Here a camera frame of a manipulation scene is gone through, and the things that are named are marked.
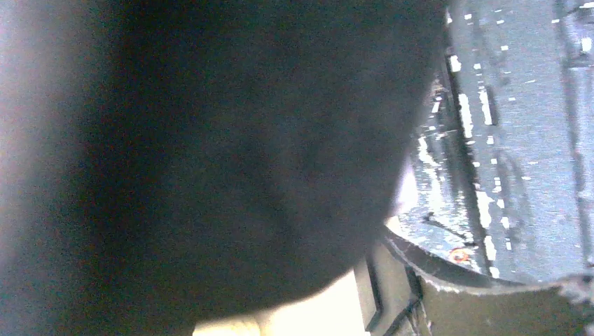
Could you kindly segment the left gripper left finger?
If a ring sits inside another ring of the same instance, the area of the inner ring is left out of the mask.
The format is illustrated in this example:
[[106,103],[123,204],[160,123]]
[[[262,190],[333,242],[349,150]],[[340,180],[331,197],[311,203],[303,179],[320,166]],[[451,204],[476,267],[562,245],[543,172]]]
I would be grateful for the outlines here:
[[447,1],[2,1],[1,334],[189,335],[382,236]]

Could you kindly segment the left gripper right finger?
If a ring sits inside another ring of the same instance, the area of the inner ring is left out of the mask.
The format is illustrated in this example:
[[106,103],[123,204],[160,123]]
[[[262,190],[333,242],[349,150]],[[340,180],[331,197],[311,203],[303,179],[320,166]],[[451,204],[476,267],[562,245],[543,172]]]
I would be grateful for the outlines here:
[[385,229],[381,242],[412,276],[422,335],[592,335],[593,277],[522,284],[456,266]]

